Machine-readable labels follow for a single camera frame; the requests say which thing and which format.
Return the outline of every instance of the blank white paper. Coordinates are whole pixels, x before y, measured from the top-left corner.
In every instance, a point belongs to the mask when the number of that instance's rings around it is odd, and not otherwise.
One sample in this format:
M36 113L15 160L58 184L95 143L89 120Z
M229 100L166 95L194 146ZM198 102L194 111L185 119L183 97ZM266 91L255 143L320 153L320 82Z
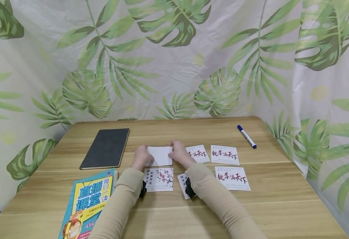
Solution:
M145 164L146 167L173 165L173 160L168 157L172 147L148 147L148 153L155 158L153 162Z

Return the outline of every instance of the blue marker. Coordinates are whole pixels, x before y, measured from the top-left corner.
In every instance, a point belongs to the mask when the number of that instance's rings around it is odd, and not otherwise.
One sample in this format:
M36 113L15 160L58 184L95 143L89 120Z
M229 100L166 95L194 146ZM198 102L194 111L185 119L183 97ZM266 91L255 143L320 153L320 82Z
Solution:
M238 130L242 133L242 135L247 139L248 143L253 147L257 148L257 145L253 142L253 140L248 136L248 134L245 132L245 130L240 126L237 125Z

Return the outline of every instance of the colorful book cover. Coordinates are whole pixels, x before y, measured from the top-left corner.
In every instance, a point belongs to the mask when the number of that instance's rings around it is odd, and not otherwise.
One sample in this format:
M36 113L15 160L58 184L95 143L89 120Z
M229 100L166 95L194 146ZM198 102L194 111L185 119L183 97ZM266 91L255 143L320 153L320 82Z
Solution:
M115 169L73 183L58 239L86 239L111 196Z

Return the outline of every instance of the card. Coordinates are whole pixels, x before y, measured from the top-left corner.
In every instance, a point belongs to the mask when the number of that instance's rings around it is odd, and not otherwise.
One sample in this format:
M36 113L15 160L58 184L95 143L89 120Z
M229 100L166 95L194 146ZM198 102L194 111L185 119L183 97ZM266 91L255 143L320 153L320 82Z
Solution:
M213 163L240 165L237 148L211 145L210 152L212 153Z
M173 160L168 157L172 147L148 147L148 153L155 158L153 162L145 164L146 167L173 165Z
M184 194L185 200L189 199L190 197L188 196L187 193L185 193L185 189L186 189L185 181L188 179L188 176L186 174L180 174L180 175L177 175L177 178L180 183L181 190L182 190L182 193Z
M197 163L210 162L209 156L203 145L197 145L192 147L186 147L186 150L190 156L194 158Z
M174 169L153 168L145 169L144 181L147 192L164 192L174 190Z
M244 168L215 167L216 177L228 190L250 191Z

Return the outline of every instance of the book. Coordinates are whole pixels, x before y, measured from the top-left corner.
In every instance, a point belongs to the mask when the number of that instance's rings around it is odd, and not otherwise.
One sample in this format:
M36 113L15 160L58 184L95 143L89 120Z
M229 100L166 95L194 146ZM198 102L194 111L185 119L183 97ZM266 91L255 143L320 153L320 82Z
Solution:
M99 130L80 169L119 167L128 135L129 128Z
M89 237L113 192L114 178L117 178L117 171L110 169L73 183L58 239Z

